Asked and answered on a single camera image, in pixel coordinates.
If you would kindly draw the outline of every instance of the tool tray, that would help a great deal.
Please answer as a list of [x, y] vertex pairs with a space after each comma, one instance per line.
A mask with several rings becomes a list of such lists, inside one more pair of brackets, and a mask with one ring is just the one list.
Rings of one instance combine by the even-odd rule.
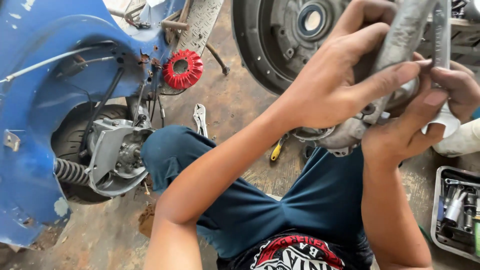
[[471, 259], [475, 262], [480, 263], [480, 258], [475, 256], [475, 247], [472, 247], [472, 253], [468, 253], [466, 251], [460, 250], [458, 248], [445, 245], [444, 242], [448, 242], [449, 239], [441, 236], [440, 235], [440, 241], [437, 239], [437, 232], [439, 231], [439, 224], [440, 221], [437, 220], [439, 216], [439, 206], [443, 208], [443, 197], [444, 195], [446, 196], [446, 183], [444, 181], [445, 178], [452, 178], [451, 175], [456, 175], [460, 178], [466, 179], [467, 182], [471, 183], [476, 183], [480, 184], [480, 173], [474, 173], [474, 172], [468, 172], [465, 170], [457, 169], [454, 167], [449, 167], [449, 166], [442, 166], [438, 168], [437, 170], [437, 175], [436, 175], [436, 181], [435, 181], [435, 197], [433, 201], [433, 212], [432, 212], [432, 227], [430, 230], [430, 234], [432, 236], [432, 240], [437, 245], [439, 248], [455, 253], [457, 255], [460, 255], [462, 257]]

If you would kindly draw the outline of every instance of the tire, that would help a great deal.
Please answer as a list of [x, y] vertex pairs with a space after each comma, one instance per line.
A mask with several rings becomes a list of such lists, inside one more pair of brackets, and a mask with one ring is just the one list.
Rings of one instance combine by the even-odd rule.
[[[59, 159], [69, 160], [88, 166], [90, 157], [80, 159], [78, 156], [82, 137], [88, 120], [92, 115], [90, 103], [84, 103], [69, 112], [60, 127], [53, 133], [51, 145], [53, 152]], [[100, 110], [98, 119], [130, 119], [127, 106], [108, 104]], [[110, 200], [110, 197], [102, 196], [88, 186], [68, 184], [60, 182], [63, 193], [67, 200], [79, 204], [97, 204]]]

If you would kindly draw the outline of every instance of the black t-shirt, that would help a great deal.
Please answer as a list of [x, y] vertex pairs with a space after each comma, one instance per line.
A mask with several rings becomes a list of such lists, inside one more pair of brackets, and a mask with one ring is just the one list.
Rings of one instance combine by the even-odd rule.
[[301, 233], [281, 233], [236, 258], [219, 258], [217, 266], [218, 270], [369, 270], [372, 260], [366, 238], [346, 247]]

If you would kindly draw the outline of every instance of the yellow screwdriver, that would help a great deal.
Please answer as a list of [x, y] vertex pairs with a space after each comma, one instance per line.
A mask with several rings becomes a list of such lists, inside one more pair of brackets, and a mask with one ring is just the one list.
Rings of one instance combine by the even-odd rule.
[[270, 155], [270, 160], [271, 161], [276, 161], [278, 159], [278, 156], [280, 155], [280, 150], [282, 149], [283, 143], [290, 137], [290, 135], [285, 133], [277, 142], [275, 145], [275, 148], [272, 151], [272, 154]]

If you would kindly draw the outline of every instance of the dark blue pants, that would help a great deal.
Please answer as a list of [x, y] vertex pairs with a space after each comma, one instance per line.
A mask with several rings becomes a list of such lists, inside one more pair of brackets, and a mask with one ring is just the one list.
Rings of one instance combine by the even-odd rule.
[[[183, 126], [155, 131], [141, 154], [152, 175], [153, 190], [163, 192], [183, 169], [215, 146]], [[221, 258], [234, 257], [289, 229], [336, 244], [358, 245], [365, 241], [360, 212], [362, 170], [360, 148], [343, 158], [317, 148], [282, 200], [239, 178], [200, 217], [197, 232]]]

